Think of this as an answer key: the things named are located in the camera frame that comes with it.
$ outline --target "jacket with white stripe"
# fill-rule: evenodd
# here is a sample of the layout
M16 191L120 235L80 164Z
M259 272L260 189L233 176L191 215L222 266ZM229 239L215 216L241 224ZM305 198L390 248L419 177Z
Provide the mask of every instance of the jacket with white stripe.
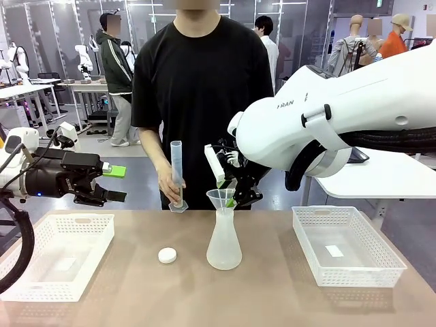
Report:
M95 35L95 41L100 47L109 94L130 94L133 74L125 59L124 52L120 48L120 39L99 29Z

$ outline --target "gray shirt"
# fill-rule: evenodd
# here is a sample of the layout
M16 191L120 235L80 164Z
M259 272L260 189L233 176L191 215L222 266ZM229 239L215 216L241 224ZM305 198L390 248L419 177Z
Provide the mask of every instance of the gray shirt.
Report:
M357 57L358 42L356 39L358 37L360 36L349 36L336 42L328 60L327 71L329 73L342 76L353 71ZM372 59L377 56L377 51L369 40L364 42L362 56L365 54Z

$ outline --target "hand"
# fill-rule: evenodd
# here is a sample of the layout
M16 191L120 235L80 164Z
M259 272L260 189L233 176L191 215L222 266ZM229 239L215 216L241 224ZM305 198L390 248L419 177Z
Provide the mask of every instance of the hand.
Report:
M178 204L182 200L180 197L179 186L172 181L172 169L169 162L162 163L156 167L157 181L159 188L165 196L173 204ZM186 188L185 181L182 182L182 187Z

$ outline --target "basket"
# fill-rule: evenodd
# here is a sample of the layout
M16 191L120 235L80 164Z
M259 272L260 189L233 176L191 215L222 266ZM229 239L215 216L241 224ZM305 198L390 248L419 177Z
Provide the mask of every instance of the basket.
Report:
M35 228L35 249L22 277L2 301L77 302L114 237L114 215L49 215ZM20 254L0 264L0 279Z
M294 207L293 226L318 286L394 287L406 265L356 208Z

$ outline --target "person in orange shirt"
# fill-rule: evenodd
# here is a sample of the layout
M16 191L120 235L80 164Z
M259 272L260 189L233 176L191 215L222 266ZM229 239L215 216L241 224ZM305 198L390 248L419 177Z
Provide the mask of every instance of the person in orange shirt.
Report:
M410 18L406 14L393 16L392 25L392 32L390 32L388 39L379 50L379 53L384 59L406 52L407 47L401 35L406 31L413 31L410 27Z

